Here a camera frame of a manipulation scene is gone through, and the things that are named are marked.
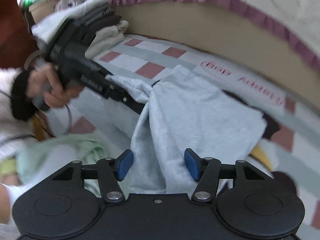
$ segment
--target beige headboard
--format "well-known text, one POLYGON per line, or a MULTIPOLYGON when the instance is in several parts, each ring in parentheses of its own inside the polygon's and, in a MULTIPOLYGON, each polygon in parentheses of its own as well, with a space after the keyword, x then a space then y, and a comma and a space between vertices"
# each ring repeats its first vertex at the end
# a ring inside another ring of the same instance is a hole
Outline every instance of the beige headboard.
POLYGON ((175 41, 249 66, 320 109, 320 76, 281 39, 210 4, 143 3, 118 7, 129 32, 175 41))

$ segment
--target black robotic gripper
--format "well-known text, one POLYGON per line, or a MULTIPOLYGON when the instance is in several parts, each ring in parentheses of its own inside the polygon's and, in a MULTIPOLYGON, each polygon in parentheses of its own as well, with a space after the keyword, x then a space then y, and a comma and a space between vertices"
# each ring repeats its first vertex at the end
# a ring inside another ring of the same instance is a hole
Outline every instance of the black robotic gripper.
POLYGON ((185 164, 199 181, 187 194, 130 194, 117 181, 133 163, 126 150, 94 165, 73 161, 23 194, 12 210, 21 240, 245 240, 297 239, 302 201, 246 161, 221 164, 185 150, 185 164), (84 189, 97 179, 101 198, 84 189), (220 179, 233 188, 217 194, 220 179))

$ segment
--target purple ruffle trim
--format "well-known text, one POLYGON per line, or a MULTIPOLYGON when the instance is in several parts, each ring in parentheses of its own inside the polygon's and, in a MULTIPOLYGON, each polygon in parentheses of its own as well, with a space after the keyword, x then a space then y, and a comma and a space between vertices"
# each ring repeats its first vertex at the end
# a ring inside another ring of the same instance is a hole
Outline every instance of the purple ruffle trim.
POLYGON ((271 31, 271 33, 274 35, 287 41, 291 49, 300 54, 307 64, 320 74, 320 58, 311 49, 309 49, 308 46, 303 43, 303 41, 301 41, 283 24, 240 0, 113 0, 113 2, 118 6, 161 1, 207 2, 223 6, 224 8, 227 8, 228 10, 247 18, 252 23, 271 31))

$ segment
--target light blue cloth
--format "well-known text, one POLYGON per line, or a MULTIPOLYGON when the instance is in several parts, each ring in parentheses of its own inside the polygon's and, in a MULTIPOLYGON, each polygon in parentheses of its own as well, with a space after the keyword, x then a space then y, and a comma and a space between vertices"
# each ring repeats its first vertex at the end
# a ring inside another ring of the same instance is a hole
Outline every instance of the light blue cloth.
MULTIPOLYGON (((52 148, 60 144, 73 147, 77 152, 78 160, 81 160, 83 164, 95 164, 98 160, 109 156, 108 151, 93 134, 70 134, 37 142, 32 147, 16 152, 17 173, 23 184, 32 179, 51 153, 52 148)), ((97 180, 85 180, 84 187, 96 196, 100 196, 97 180)))

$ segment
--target brown cabinet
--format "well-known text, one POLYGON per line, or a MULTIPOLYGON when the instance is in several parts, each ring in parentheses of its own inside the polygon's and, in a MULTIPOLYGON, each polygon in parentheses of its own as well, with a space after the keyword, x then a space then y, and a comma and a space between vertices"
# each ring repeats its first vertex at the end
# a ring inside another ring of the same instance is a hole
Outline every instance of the brown cabinet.
POLYGON ((0 0, 0 67, 23 67, 37 50, 16 0, 0 0))

